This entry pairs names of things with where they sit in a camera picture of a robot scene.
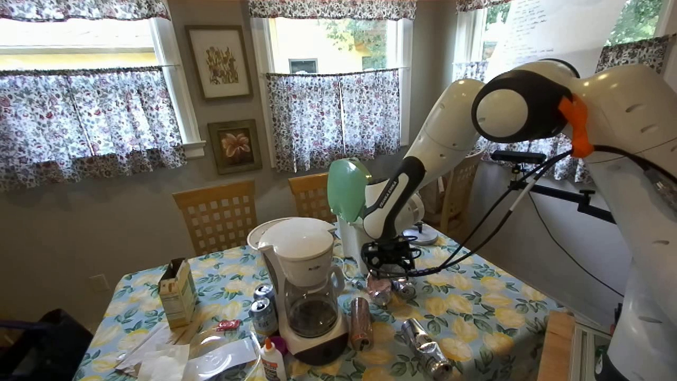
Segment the picture frame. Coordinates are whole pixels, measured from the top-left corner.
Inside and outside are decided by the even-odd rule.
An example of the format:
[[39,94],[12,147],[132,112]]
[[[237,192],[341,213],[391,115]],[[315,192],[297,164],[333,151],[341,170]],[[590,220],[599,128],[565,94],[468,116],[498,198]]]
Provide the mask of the picture frame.
[[238,26],[186,26],[186,33],[206,99],[251,94]]
[[210,123],[207,128],[215,173],[226,176],[260,170],[260,146],[253,118]]

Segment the chair back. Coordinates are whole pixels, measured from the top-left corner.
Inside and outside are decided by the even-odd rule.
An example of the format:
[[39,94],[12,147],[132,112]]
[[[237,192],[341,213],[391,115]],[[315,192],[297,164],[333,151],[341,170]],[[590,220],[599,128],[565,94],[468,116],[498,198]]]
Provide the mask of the chair back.
[[298,215],[310,215],[328,221],[336,220],[329,211],[325,181],[325,172],[288,177]]
[[194,254],[247,241],[256,226],[253,181],[235,181],[173,195],[188,226]]
[[481,168],[481,155],[466,156],[448,176],[444,187],[441,231],[454,241],[468,239],[468,203],[472,195],[472,181]]

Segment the coffee maker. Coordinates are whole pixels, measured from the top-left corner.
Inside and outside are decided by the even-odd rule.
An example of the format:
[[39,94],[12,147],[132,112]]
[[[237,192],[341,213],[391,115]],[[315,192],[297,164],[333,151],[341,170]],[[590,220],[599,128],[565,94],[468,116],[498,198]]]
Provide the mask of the coffee maker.
[[343,272],[333,265],[333,225],[317,217],[283,217],[259,239],[275,288],[279,335],[293,357],[325,363],[346,347],[346,322],[338,293]]

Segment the box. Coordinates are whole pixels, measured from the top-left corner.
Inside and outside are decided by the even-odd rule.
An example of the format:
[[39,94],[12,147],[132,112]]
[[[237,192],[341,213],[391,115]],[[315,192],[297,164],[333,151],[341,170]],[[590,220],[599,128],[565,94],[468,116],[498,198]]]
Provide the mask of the box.
[[168,265],[168,270],[159,281],[159,293],[163,301],[169,328],[173,329],[173,328],[188,325],[197,305],[197,291],[194,291],[188,261],[173,259]]

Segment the floral tablecloth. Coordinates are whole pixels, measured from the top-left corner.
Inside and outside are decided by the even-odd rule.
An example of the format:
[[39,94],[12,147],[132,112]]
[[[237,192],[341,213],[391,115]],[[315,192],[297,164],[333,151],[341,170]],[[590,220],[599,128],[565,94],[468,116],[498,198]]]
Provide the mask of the floral tablecloth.
[[[456,244],[444,235],[421,248],[417,266],[443,262]],[[346,275],[353,259],[336,244],[336,262]],[[247,306],[253,288],[269,284],[263,259],[241,246],[191,259],[198,293],[201,328],[222,320],[249,320]],[[139,343],[155,323],[163,323],[156,281],[164,266],[124,275],[105,309],[105,315],[87,348],[76,378],[130,378],[115,372],[117,357]],[[346,281],[341,296],[343,311],[361,293]],[[336,361],[309,366],[289,361],[292,378],[427,378],[415,354],[399,339],[399,323],[417,317],[456,366],[460,378],[536,378],[546,317],[559,309],[531,285],[492,266],[481,255],[438,275],[417,280],[415,301],[399,301],[379,309],[371,305],[375,343],[371,348],[346,348]]]

